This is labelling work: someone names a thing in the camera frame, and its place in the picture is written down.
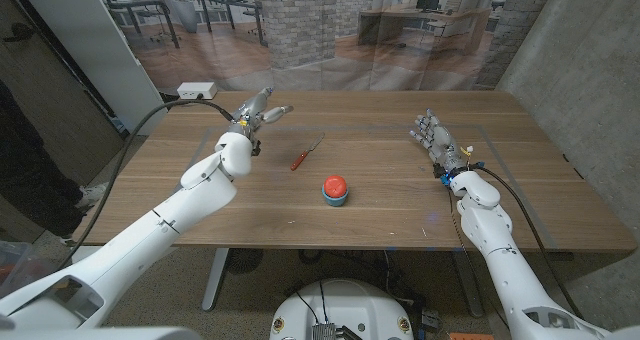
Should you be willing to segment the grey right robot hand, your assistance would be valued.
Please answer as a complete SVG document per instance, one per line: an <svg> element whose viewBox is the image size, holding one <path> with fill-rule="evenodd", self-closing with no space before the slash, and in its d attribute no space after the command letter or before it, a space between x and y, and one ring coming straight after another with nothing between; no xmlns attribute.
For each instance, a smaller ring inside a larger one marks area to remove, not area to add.
<svg viewBox="0 0 640 340"><path fill-rule="evenodd" d="M431 109L427 109L425 115L418 115L415 124L418 130L411 130L409 134L427 150L435 178L448 185L459 173L469 170L468 157Z"/></svg>

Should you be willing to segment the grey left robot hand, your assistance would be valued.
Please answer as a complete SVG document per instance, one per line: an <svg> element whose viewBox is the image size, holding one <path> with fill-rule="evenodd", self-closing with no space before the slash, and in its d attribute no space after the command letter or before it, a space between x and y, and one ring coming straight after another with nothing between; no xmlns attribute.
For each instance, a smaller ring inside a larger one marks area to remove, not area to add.
<svg viewBox="0 0 640 340"><path fill-rule="evenodd" d="M277 106L266 111L268 98L273 92L272 87L266 87L255 96L246 100L233 114L229 132L239 133L247 137L252 143L252 155L258 156L261 148L255 133L265 124L278 121L282 116L294 110L292 105Z"/></svg>

